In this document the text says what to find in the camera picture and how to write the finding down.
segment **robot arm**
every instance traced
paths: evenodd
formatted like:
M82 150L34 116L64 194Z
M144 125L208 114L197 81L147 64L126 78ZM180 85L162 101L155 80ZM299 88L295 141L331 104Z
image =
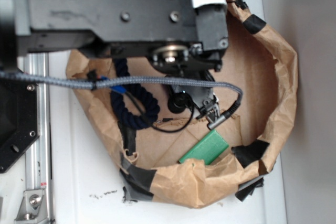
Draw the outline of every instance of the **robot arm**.
M213 80L228 47L227 6L196 0L0 0L0 60L6 71L30 52L79 49L90 58L146 56L173 77ZM169 108L187 93L210 123L219 117L212 88L171 86Z

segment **black metal bracket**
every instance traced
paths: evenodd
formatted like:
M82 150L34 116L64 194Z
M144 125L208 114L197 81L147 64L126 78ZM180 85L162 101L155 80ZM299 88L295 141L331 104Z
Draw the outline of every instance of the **black metal bracket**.
M37 86L0 81L0 94L0 173L5 173L38 138Z

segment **green block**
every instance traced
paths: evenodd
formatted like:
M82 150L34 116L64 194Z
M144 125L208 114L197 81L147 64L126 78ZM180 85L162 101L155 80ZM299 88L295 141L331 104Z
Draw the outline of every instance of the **green block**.
M229 144L222 136L216 130L212 130L181 157L179 162L183 163L188 158L195 158L203 159L205 165L209 165L228 147Z

